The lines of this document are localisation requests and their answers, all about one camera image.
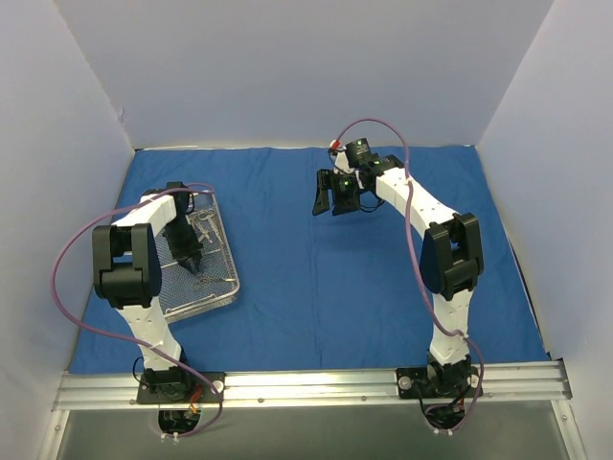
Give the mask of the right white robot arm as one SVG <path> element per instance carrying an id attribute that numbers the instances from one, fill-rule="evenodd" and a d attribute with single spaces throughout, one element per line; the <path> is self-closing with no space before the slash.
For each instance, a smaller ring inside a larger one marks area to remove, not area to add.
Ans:
<path id="1" fill-rule="evenodd" d="M 364 210 L 361 197 L 370 193 L 404 217 L 418 287 L 434 323 L 429 354 L 437 364 L 426 370 L 425 383 L 436 395 L 449 394 L 460 383 L 454 365 L 469 355 L 468 309 L 484 271 L 478 219 L 443 204 L 398 158 L 373 152 L 365 138 L 345 146 L 333 140 L 329 157 L 332 168 L 317 172 L 312 214 Z"/>

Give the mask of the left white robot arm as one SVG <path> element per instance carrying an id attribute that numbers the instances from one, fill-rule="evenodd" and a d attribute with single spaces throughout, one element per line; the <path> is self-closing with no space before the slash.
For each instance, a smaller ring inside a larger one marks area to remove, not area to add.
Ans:
<path id="1" fill-rule="evenodd" d="M 202 243 L 188 220 L 193 194 L 182 182 L 145 194 L 142 207 L 92 232 L 94 290 L 125 320 L 141 350 L 143 379 L 172 402 L 186 400 L 193 375 L 181 345 L 170 332 L 160 304 L 162 267 L 155 238 L 166 240 L 177 264 L 195 275 Z"/>

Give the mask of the wire mesh instrument tray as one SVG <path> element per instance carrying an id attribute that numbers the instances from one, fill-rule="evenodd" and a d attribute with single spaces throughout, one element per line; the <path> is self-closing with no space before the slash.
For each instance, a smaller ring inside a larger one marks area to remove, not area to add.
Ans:
<path id="1" fill-rule="evenodd" d="M 195 195 L 193 197 L 193 210 L 188 215 L 190 223 L 191 217 L 198 213 L 213 215 L 216 243 L 202 242 L 201 267 L 197 275 L 189 273 L 177 264 L 172 258 L 167 241 L 162 235 L 158 235 L 155 239 L 162 270 L 162 288 L 159 300 L 163 313 L 168 308 L 185 305 L 203 299 L 210 294 L 216 297 L 216 302 L 206 311 L 225 307 L 238 298 L 240 281 L 216 197 L 214 195 Z M 192 290 L 192 283 L 196 276 L 228 277 L 236 278 L 237 281 L 233 284 L 216 284 L 211 289 Z M 183 317 L 179 320 L 166 319 L 169 323 L 173 323 L 186 318 L 189 317 Z"/>

